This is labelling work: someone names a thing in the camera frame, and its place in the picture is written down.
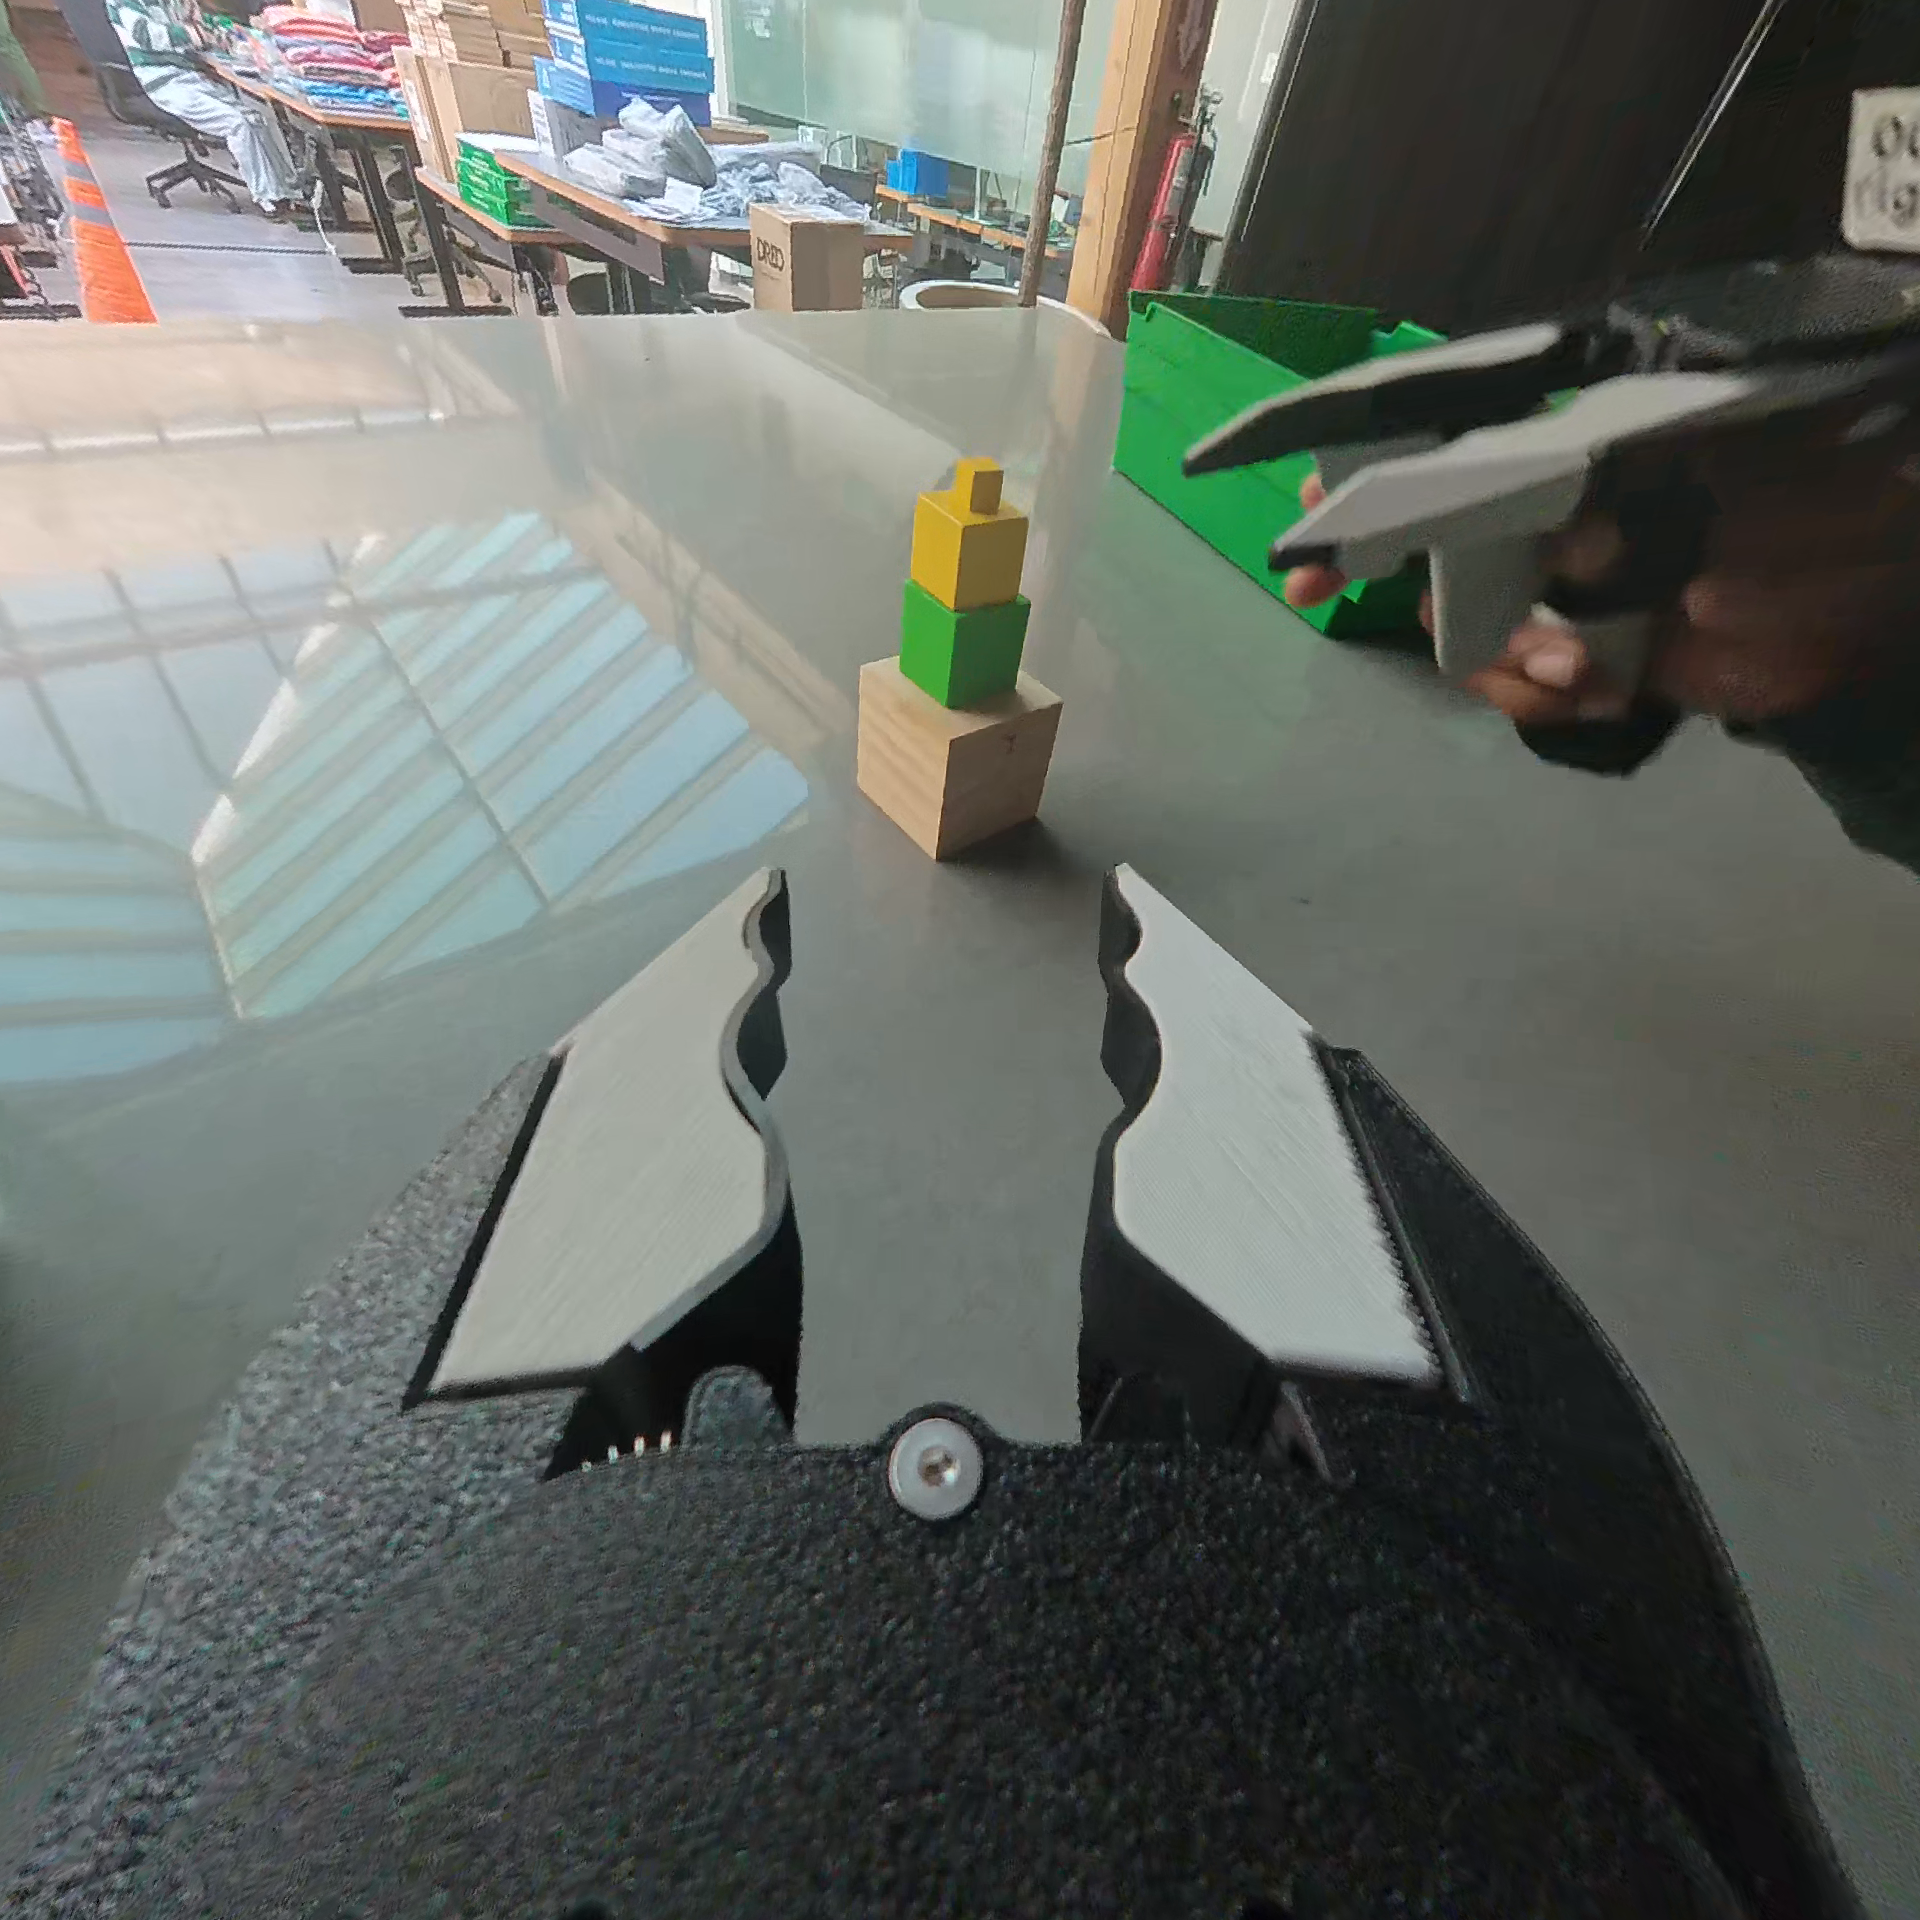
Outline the wooden table with clutter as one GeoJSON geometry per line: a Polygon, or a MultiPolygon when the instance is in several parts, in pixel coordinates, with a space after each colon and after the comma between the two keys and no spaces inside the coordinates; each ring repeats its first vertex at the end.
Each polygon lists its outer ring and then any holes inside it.
{"type": "MultiPolygon", "coordinates": [[[[541,311],[562,311],[568,285],[598,271],[615,315],[731,311],[752,305],[752,239],[744,226],[674,226],[573,182],[538,148],[506,164],[532,185],[544,228],[494,223],[459,201],[451,179],[418,179],[431,238],[458,238],[475,257],[523,281],[541,311]]],[[[900,268],[916,239],[909,230],[866,222],[863,307],[872,291],[899,299],[900,268]]]]}

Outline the pile of grey bagged clothes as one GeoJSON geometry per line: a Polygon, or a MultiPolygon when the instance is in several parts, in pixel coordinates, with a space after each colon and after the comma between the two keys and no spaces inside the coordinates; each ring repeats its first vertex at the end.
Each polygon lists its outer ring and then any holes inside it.
{"type": "Polygon", "coordinates": [[[674,226],[744,226],[752,207],[863,223],[872,205],[826,180],[826,156],[802,140],[714,147],[680,108],[630,101],[598,137],[559,158],[565,175],[674,226]]]}

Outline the black swivel chair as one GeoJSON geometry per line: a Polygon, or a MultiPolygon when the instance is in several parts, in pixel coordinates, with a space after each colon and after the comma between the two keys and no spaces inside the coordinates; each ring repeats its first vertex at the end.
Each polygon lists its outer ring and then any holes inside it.
{"type": "Polygon", "coordinates": [[[245,180],[211,164],[208,140],[175,115],[158,108],[133,69],[93,59],[91,70],[103,105],[116,123],[178,145],[181,158],[146,175],[146,189],[156,205],[168,207],[173,191],[182,185],[194,185],[228,211],[243,211],[248,204],[245,180]]]}

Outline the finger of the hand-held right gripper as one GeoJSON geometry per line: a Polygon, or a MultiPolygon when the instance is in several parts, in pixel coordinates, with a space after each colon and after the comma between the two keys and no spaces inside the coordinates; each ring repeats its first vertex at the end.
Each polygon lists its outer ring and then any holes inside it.
{"type": "Polygon", "coordinates": [[[1620,374],[1542,417],[1357,468],[1268,558],[1379,578],[1427,556],[1436,666],[1475,676],[1546,612],[1546,540],[1573,522],[1603,457],[1747,420],[1772,396],[1766,374],[1620,374]]]}
{"type": "Polygon", "coordinates": [[[1592,325],[1576,321],[1502,326],[1372,356],[1246,407],[1191,443],[1182,471],[1227,474],[1306,450],[1420,437],[1450,442],[1534,414],[1551,393],[1580,387],[1591,358],[1592,325]]]}

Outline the green plastic bin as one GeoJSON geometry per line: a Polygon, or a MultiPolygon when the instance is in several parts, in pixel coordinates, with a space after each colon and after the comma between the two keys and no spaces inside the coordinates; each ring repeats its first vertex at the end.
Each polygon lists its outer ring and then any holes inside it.
{"type": "Polygon", "coordinates": [[[1132,293],[1115,471],[1271,597],[1274,540],[1301,515],[1310,459],[1183,477],[1191,443],[1246,410],[1359,361],[1439,345],[1444,335],[1372,307],[1132,293]]]}

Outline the orange traffic cone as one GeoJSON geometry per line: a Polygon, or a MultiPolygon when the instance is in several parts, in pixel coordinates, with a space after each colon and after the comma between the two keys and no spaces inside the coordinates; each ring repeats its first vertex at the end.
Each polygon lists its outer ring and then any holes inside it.
{"type": "Polygon", "coordinates": [[[77,127],[51,121],[61,166],[69,244],[80,284],[80,313],[91,325],[152,325],[152,302],[116,228],[77,127]]]}

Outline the thin metal pole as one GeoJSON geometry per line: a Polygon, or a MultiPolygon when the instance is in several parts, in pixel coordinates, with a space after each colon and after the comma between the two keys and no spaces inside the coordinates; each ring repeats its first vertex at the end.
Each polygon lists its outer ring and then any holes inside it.
{"type": "Polygon", "coordinates": [[[1039,159],[1036,166],[1036,185],[1023,228],[1022,269],[1014,299],[1019,309],[1036,309],[1039,305],[1039,281],[1048,252],[1052,204],[1064,153],[1071,85],[1085,28],[1085,11],[1088,5],[1080,0],[1064,0],[1061,5],[1058,44],[1046,92],[1039,159]]]}

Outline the person's right forearm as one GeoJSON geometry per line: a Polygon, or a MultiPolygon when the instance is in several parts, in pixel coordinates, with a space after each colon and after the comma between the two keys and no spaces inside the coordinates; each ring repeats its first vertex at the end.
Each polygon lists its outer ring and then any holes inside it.
{"type": "Polygon", "coordinates": [[[1869,663],[1795,711],[1725,721],[1784,757],[1862,852],[1917,876],[1917,657],[1869,663]]]}

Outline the wooden pillar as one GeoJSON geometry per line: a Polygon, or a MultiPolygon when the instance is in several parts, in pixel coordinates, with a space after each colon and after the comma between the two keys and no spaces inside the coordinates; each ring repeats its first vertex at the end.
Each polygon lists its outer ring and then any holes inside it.
{"type": "Polygon", "coordinates": [[[1215,2],[1118,2],[1088,145],[1068,307],[1118,343],[1168,147],[1205,73],[1215,2]]]}

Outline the stack of flat cardboard boxes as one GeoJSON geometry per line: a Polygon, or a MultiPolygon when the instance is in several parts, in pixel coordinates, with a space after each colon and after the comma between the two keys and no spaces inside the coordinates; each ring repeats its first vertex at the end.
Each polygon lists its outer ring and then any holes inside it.
{"type": "Polygon", "coordinates": [[[532,137],[534,59],[549,58],[539,2],[398,2],[427,115],[459,133],[532,137]]]}

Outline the large plain wooden cube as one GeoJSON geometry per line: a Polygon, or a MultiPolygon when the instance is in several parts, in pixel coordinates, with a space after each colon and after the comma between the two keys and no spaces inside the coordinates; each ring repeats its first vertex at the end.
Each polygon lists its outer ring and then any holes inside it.
{"type": "Polygon", "coordinates": [[[1062,700],[1037,678],[949,709],[892,657],[859,667],[855,707],[855,788],[927,857],[959,857],[1039,817],[1062,700]]]}

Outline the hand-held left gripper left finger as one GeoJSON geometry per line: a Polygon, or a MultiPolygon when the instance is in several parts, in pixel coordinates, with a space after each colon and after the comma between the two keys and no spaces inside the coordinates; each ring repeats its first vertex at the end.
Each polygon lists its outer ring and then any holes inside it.
{"type": "Polygon", "coordinates": [[[802,1251],[768,1110],[792,966],[744,877],[549,1052],[405,1406],[573,1389],[555,1463],[684,1443],[699,1383],[797,1412],[802,1251]]]}

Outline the green wooden cube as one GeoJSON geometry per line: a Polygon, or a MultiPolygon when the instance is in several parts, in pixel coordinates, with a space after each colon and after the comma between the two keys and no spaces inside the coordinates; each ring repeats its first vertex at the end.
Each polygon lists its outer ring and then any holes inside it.
{"type": "Polygon", "coordinates": [[[956,610],[914,580],[903,585],[899,667],[947,709],[978,709],[1016,689],[1031,604],[956,610]]]}

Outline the stack of folded clothes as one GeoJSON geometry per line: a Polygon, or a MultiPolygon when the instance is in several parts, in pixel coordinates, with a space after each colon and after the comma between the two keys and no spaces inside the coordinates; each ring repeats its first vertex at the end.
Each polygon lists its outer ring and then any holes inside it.
{"type": "Polygon", "coordinates": [[[406,45],[395,5],[267,5],[256,35],[275,82],[300,92],[319,111],[405,118],[398,49],[406,45]]]}

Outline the stack of blue boxes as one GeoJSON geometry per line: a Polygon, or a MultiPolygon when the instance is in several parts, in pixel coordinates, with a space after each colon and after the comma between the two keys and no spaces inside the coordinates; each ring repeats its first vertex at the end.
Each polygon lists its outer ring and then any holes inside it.
{"type": "Polygon", "coordinates": [[[630,101],[710,123],[714,45],[703,14],[637,2],[541,2],[549,54],[534,82],[549,102],[612,118],[630,101]]]}

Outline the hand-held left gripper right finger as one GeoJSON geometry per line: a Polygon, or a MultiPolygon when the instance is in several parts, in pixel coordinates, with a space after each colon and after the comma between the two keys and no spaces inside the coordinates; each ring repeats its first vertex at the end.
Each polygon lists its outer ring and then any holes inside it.
{"type": "Polygon", "coordinates": [[[1311,1023],[1126,862],[1102,882],[1094,1150],[1078,1277],[1085,1445],[1293,1452],[1318,1406],[1450,1407],[1438,1325],[1311,1023]]]}

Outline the printed cardboard box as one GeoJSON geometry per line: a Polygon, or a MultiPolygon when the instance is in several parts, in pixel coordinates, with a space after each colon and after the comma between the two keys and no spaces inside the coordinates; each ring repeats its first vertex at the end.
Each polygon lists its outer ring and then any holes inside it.
{"type": "Polygon", "coordinates": [[[758,313],[853,313],[863,307],[863,220],[754,204],[749,239],[758,313]]]}

